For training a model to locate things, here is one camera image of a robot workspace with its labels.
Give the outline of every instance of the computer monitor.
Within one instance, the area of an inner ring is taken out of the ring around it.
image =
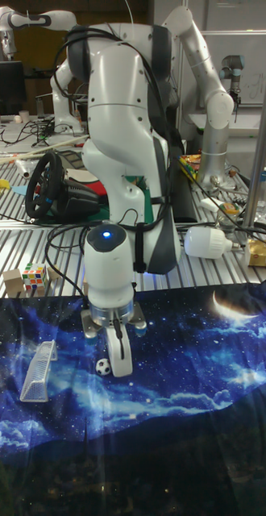
[[[17,114],[27,100],[21,61],[0,61],[0,114]]]

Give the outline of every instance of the steering wheel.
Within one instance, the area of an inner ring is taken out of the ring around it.
[[[40,218],[48,212],[60,192],[63,176],[61,158],[55,152],[47,152],[40,158],[25,196],[29,217]]]

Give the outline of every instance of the small soccer ball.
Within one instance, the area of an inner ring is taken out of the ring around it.
[[[106,377],[107,374],[110,374],[111,372],[110,361],[107,358],[102,358],[101,360],[98,360],[96,365],[96,371],[100,377]]]

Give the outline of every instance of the aluminum profile table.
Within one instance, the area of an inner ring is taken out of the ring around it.
[[[7,179],[11,185],[23,185],[25,180],[18,174],[14,164],[0,166],[0,178]],[[247,192],[244,183],[238,178],[236,183],[239,190]],[[214,216],[208,210],[199,207],[203,194],[193,191],[193,204],[199,222],[214,221]],[[228,201],[227,194],[221,194],[220,199]],[[0,213],[8,217],[26,219],[24,196],[11,190],[5,190],[0,195]],[[25,269],[28,262],[43,263],[44,247],[48,232],[51,228],[39,227],[30,223],[18,223],[0,216],[0,298],[6,296],[2,272],[13,268]],[[67,274],[79,286],[84,276],[83,257],[78,247],[79,230],[70,230],[63,234],[56,243],[70,246],[70,249],[56,250],[51,248],[50,257],[61,272]],[[245,265],[243,251],[228,252],[219,260],[191,258],[181,249],[179,264],[164,276],[135,273],[133,278],[137,290],[161,290],[197,287],[205,285],[226,285],[234,283],[260,283],[266,280],[266,268],[248,267]],[[76,289],[62,278],[48,282],[45,295],[64,296],[75,295]],[[21,293],[20,297],[30,294]]]

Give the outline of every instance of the whiteboard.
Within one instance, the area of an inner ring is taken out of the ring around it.
[[[207,35],[205,37],[216,69],[221,69],[224,57],[243,55],[245,68],[240,79],[242,105],[261,105],[266,86],[266,35]],[[225,89],[230,81],[222,81]]]

